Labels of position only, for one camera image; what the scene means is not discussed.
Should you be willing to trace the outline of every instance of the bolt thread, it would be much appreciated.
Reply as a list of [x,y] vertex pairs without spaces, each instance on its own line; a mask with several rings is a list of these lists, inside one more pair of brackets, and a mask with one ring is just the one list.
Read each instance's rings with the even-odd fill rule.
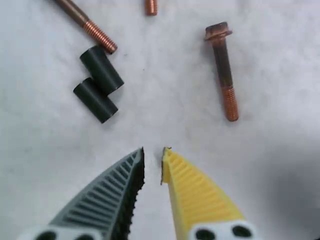
[[237,121],[239,118],[239,113],[234,87],[222,87],[221,90],[223,95],[226,118],[230,122]]
[[145,0],[145,14],[148,16],[155,16],[158,13],[157,0]]
[[87,21],[83,29],[96,41],[101,43],[107,52],[113,54],[117,45],[92,21]]

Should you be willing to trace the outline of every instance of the white fabric background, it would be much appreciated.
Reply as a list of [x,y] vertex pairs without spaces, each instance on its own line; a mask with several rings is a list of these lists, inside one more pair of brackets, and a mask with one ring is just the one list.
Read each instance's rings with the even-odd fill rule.
[[[145,149],[131,240],[174,239],[164,146],[217,182],[264,239],[320,236],[317,0],[75,0],[118,44],[125,85],[105,124],[73,94],[93,41],[50,0],[0,7],[0,232],[48,223],[111,164]],[[223,113],[205,27],[227,21],[240,119]]]

